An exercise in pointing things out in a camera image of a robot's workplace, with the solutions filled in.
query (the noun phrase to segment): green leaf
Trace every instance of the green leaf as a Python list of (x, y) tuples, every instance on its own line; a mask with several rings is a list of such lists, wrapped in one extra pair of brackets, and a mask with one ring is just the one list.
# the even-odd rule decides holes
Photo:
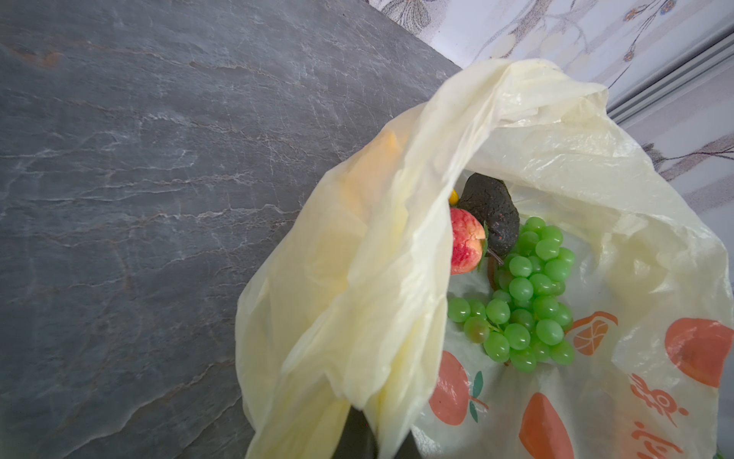
[(474, 377), (474, 387), (471, 389), (471, 396), (476, 398), (479, 398), (479, 394), (482, 393), (482, 387), (484, 387), (484, 377), (482, 376), (482, 372), (479, 372)]
[(476, 408), (474, 407), (474, 402), (469, 402), (469, 413), (471, 413), (471, 417), (474, 418), (474, 422), (479, 422), (479, 416), (476, 415)]

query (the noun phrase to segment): gray marble surface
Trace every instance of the gray marble surface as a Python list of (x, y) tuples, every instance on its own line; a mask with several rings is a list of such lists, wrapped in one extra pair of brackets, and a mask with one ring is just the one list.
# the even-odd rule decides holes
[(242, 457), (237, 296), (456, 71), (358, 0), (0, 3), (2, 457)]

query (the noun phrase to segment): dark avocado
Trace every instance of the dark avocado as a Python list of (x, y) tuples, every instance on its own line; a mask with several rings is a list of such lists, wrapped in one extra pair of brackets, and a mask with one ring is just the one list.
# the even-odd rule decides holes
[(520, 215), (502, 180), (472, 174), (457, 207), (487, 226), (487, 246), (495, 255), (504, 257), (517, 242)]

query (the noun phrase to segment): plastic bag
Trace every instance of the plastic bag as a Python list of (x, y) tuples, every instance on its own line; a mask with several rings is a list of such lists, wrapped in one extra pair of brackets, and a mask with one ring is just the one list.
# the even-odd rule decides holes
[[(239, 298), (247, 457), (328, 458), (354, 405), (381, 458), (414, 424), (429, 457), (710, 458), (734, 322), (726, 250), (605, 105), (604, 87), (549, 62), (481, 62), (326, 173)], [(521, 375), (446, 326), (447, 199), (465, 169), (573, 240), (565, 297), (586, 318), (571, 367)], [(428, 403), (444, 347), (476, 392), (458, 426)]]

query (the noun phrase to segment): red peach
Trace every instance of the red peach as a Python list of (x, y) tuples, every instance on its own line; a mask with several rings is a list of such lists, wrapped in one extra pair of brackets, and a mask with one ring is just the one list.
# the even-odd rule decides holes
[(451, 208), (451, 227), (454, 230), (451, 274), (470, 272), (482, 259), (484, 228), (472, 214), (456, 208)]

